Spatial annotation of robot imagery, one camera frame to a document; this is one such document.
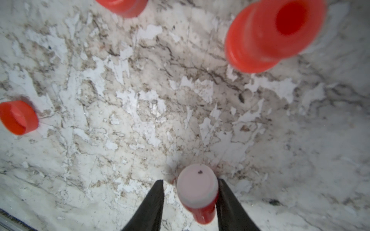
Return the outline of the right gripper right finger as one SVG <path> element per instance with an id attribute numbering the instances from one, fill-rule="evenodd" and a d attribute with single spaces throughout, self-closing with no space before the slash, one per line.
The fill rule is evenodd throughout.
<path id="1" fill-rule="evenodd" d="M 219 231 L 260 231 L 248 216 L 226 181 L 218 179 L 216 202 Z"/>

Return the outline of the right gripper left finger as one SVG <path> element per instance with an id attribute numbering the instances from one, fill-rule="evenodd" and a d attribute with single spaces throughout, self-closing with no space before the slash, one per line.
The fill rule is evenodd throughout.
<path id="1" fill-rule="evenodd" d="M 159 231 L 164 206 L 163 180 L 156 181 L 122 231 Z"/>

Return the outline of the red stamp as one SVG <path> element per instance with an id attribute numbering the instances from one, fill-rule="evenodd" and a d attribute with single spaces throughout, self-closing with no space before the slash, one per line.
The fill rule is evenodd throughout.
<path id="1" fill-rule="evenodd" d="M 252 3 L 228 29 L 228 63 L 243 73 L 261 73 L 297 55 L 319 34 L 326 10 L 327 4 L 322 0 Z"/>
<path id="2" fill-rule="evenodd" d="M 202 225 L 216 216 L 219 184 L 213 170 L 204 164 L 192 164 L 181 171 L 176 182 L 180 202 Z"/>

